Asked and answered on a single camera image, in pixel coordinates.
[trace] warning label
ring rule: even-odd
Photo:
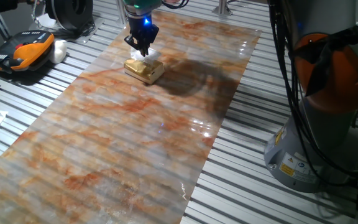
[[[284,159],[280,165],[280,170],[296,180],[307,183],[313,184],[317,179],[313,171],[310,169],[309,164],[289,155],[288,153],[285,153]]]

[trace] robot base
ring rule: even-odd
[[[344,183],[349,176],[333,169],[314,153],[305,138],[306,151],[314,169],[325,180]],[[358,166],[358,129],[351,128],[344,142],[332,149],[321,149],[339,166],[354,170]],[[295,123],[291,117],[267,144],[264,153],[267,169],[283,185],[300,192],[330,191],[330,186],[313,174],[302,149]]]

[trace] gold block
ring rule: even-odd
[[[124,62],[124,68],[125,73],[148,84],[153,84],[165,71],[162,62],[155,60],[151,65],[133,58]]]

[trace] slotted metal surface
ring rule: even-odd
[[[353,223],[356,191],[304,194],[284,187],[266,169],[265,143],[290,115],[278,68],[267,5],[233,2],[233,15],[211,11],[218,0],[190,1],[175,13],[262,30],[241,83],[208,156],[182,223]],[[160,10],[172,11],[161,7]],[[48,105],[112,42],[122,27],[117,7],[94,0],[94,16],[104,24],[86,44],[67,43],[67,59],[46,64],[33,85],[0,78],[0,155]]]

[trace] black device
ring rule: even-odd
[[[160,29],[153,24],[151,14],[140,17],[129,16],[128,22],[129,26],[131,27],[131,34],[124,40],[131,47],[139,50],[143,57],[145,57],[149,54],[150,44],[154,42]]]
[[[46,12],[62,28],[80,34],[93,21],[93,0],[46,0]]]
[[[0,71],[36,70],[49,59],[54,36],[43,30],[20,32],[0,46]]]

